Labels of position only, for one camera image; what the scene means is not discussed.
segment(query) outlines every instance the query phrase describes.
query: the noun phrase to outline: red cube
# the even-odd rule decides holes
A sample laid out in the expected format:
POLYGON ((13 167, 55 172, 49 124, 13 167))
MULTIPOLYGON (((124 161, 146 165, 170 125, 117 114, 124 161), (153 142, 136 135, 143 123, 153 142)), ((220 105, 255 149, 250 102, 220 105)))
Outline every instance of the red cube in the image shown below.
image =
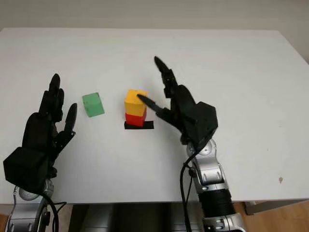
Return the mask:
POLYGON ((135 116, 126 114, 126 123, 137 127, 142 127, 146 118, 146 109, 143 116, 135 116))

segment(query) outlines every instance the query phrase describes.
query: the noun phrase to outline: green cube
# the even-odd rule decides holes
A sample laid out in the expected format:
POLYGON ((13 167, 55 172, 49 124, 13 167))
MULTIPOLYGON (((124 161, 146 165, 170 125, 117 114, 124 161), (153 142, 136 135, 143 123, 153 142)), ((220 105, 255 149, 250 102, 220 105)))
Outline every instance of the green cube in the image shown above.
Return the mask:
POLYGON ((104 113, 103 105, 98 93, 84 95, 83 103, 88 117, 94 117, 104 113))

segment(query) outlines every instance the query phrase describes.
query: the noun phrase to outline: white wall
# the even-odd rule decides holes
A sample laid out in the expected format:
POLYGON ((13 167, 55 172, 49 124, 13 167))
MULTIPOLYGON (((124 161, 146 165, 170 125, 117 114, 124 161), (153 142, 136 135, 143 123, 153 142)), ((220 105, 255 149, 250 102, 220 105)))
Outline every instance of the white wall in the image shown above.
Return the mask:
POLYGON ((309 61, 309 0, 0 0, 3 27, 275 29, 309 61))

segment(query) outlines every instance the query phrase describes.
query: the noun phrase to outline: wooden floor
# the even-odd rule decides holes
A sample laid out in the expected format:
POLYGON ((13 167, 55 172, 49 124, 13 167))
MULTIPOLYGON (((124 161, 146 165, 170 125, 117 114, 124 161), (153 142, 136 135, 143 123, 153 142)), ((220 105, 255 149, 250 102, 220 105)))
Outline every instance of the wooden floor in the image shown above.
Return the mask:
MULTIPOLYGON (((309 201, 254 216, 245 214, 242 203, 234 205, 243 216, 247 232, 309 232, 309 201)), ((0 232, 4 232, 6 220, 0 215, 0 232)))

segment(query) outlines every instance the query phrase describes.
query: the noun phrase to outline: black tape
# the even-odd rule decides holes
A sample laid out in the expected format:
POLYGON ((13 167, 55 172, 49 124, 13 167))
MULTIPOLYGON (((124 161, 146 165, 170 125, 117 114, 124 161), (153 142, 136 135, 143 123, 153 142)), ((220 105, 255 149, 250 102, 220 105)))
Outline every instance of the black tape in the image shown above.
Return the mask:
POLYGON ((127 124, 125 122, 125 129, 126 130, 147 130, 147 129, 154 129, 154 122, 153 121, 144 121, 144 125, 142 127, 134 126, 127 124))

